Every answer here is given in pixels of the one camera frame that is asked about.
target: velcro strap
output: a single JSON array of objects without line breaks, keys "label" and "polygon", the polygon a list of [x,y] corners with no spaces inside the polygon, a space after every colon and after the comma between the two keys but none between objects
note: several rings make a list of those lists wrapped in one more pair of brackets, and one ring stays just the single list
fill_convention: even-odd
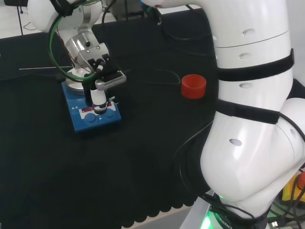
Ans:
[{"label": "velcro strap", "polygon": [[74,10],[74,5],[67,0],[50,0],[56,12],[63,17],[71,16]]},{"label": "velcro strap", "polygon": [[276,124],[280,117],[280,112],[278,111],[235,104],[220,99],[217,101],[216,110],[227,116],[234,116],[269,124]]},{"label": "velcro strap", "polygon": [[218,68],[218,79],[229,82],[263,79],[288,71],[294,63],[294,50],[292,49],[289,56],[271,63],[247,68]]}]

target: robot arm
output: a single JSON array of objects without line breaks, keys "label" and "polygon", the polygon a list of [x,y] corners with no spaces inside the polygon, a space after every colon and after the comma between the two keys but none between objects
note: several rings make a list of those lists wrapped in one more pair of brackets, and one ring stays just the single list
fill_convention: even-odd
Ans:
[{"label": "robot arm", "polygon": [[[99,79],[88,83],[67,79],[66,85],[73,93],[84,93],[87,105],[93,104],[97,114],[107,110],[108,100],[105,91],[126,81],[126,76],[112,62],[105,43],[99,43],[92,32],[92,26],[102,13],[102,2],[87,1],[88,4],[76,8],[71,16],[61,19],[57,28],[62,43],[67,49],[73,69],[72,75],[84,78],[89,74],[99,73]],[[58,13],[50,0],[30,0],[29,15],[34,26],[48,32]]]},{"label": "robot arm", "polygon": [[[203,8],[213,35],[222,108],[226,104],[233,109],[247,106],[248,112],[256,108],[281,112],[305,130],[301,121],[305,102],[286,100],[292,65],[274,71],[283,66],[277,62],[291,57],[286,0],[142,1],[157,8],[185,4]],[[305,162],[304,141],[292,133],[297,131],[282,119],[267,123],[217,109],[201,156],[206,182],[223,203],[254,217],[263,215]]]}]

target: green cable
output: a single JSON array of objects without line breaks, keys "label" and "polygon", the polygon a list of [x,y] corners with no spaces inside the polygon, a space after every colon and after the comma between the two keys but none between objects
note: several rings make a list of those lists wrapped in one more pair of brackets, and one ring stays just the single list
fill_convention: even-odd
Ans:
[{"label": "green cable", "polygon": [[[83,2],[79,5],[77,5],[76,7],[79,7],[81,5],[84,5],[84,4],[91,4],[91,3],[94,3],[94,2],[98,2],[100,0],[89,0],[89,1],[86,1],[86,2]],[[56,64],[56,66],[60,69],[60,71],[65,75],[65,76],[68,76],[74,80],[82,80],[83,82],[85,81],[89,81],[90,79],[92,79],[93,77],[95,77],[95,74],[91,74],[87,77],[78,77],[78,76],[75,76],[73,75],[72,73],[67,73],[65,72],[59,65],[58,63],[56,62],[55,58],[54,58],[54,55],[53,55],[53,51],[52,51],[52,44],[53,44],[53,37],[54,37],[54,34],[55,34],[55,31],[61,21],[62,17],[58,18],[57,22],[54,24],[54,27],[52,29],[52,32],[51,32],[51,35],[50,35],[50,43],[49,43],[49,48],[50,48],[50,54],[51,54],[51,58],[53,59],[54,63]]]}]

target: black tablecloth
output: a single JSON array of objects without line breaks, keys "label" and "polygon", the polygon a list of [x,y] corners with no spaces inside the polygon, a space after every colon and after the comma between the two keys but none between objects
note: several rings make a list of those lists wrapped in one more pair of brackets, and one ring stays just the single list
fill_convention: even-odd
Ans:
[{"label": "black tablecloth", "polygon": [[[209,32],[193,12],[164,16],[164,26],[180,37]],[[122,69],[157,68],[183,77],[207,79],[206,96],[187,100],[169,73],[134,71],[115,89],[122,121],[76,134],[61,85],[47,70],[53,66],[43,33],[0,40],[0,220],[10,229],[118,229],[159,211],[193,204],[171,172],[177,148],[209,123],[215,113],[217,79],[213,57],[186,55],[164,41],[148,20],[108,23],[93,28],[106,41]],[[213,56],[211,37],[172,43]],[[55,56],[70,65],[58,40]],[[199,139],[195,151],[200,152]]]}]

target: red display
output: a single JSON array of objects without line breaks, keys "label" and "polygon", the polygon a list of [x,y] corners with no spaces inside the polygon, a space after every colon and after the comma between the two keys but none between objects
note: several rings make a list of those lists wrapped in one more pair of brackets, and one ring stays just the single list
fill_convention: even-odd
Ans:
[{"label": "red display", "polygon": [[82,109],[81,111],[82,111],[83,113],[86,113],[86,112],[88,112],[88,111],[93,111],[93,110],[94,110],[93,107],[88,107],[88,108]]}]

